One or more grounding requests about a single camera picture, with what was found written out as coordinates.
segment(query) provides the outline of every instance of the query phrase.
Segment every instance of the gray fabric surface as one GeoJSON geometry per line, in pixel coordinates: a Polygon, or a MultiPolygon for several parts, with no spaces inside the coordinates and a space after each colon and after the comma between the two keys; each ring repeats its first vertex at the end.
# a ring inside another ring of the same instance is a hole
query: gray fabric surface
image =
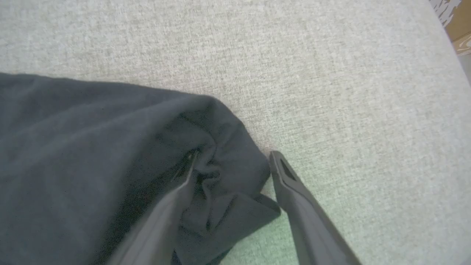
{"type": "MultiPolygon", "coordinates": [[[[1,71],[221,99],[365,265],[469,255],[471,88],[427,0],[12,1],[0,32],[1,71]]],[[[284,216],[223,264],[296,262],[284,216]]]]}

